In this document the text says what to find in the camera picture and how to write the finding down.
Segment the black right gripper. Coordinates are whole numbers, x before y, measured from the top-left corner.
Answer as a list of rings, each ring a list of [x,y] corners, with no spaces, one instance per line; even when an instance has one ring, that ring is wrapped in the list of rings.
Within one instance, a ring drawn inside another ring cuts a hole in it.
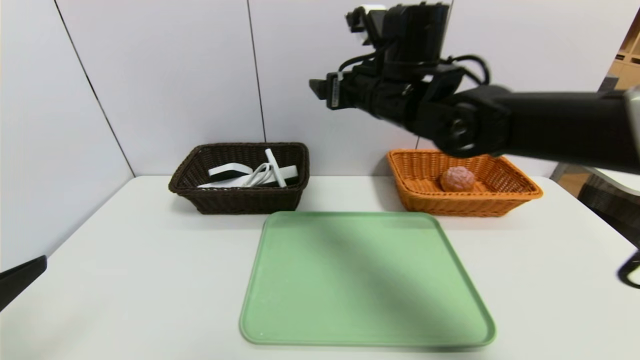
[[[328,109],[359,109],[375,116],[373,96],[379,77],[367,71],[329,73],[326,79],[310,79],[308,85],[318,100],[326,101]]]

